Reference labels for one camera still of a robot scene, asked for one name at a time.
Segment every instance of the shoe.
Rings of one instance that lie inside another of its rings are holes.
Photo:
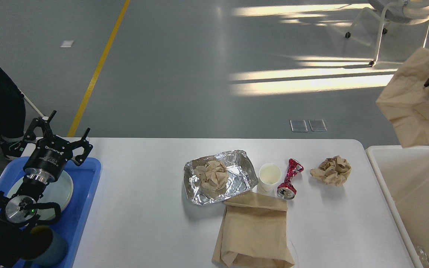
[[[24,141],[9,143],[4,139],[0,140],[0,147],[3,151],[3,155],[7,160],[14,160],[21,156],[22,152],[26,148],[27,143]]]

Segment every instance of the cylindrical cup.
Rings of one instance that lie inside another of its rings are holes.
[[[281,180],[281,169],[275,163],[265,163],[259,169],[257,188],[269,193]]]
[[[60,263],[67,254],[67,242],[49,226],[36,226],[31,229],[31,246],[22,259],[41,266]]]

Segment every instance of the person's leg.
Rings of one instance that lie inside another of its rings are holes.
[[[0,68],[0,147],[7,159],[21,156],[26,147],[22,141],[25,119],[24,96]]]

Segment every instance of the aluminum foil tray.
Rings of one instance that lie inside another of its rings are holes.
[[[222,161],[228,170],[226,191],[212,191],[202,188],[201,180],[194,174],[197,166],[204,166],[208,161]],[[257,176],[251,160],[245,151],[224,151],[213,156],[204,156],[185,164],[184,186],[186,197],[196,205],[220,202],[240,193],[244,193],[257,185]]]

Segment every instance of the white paper cup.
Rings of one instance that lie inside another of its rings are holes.
[[[259,169],[259,182],[257,188],[270,192],[281,180],[281,169],[275,163],[265,163]]]

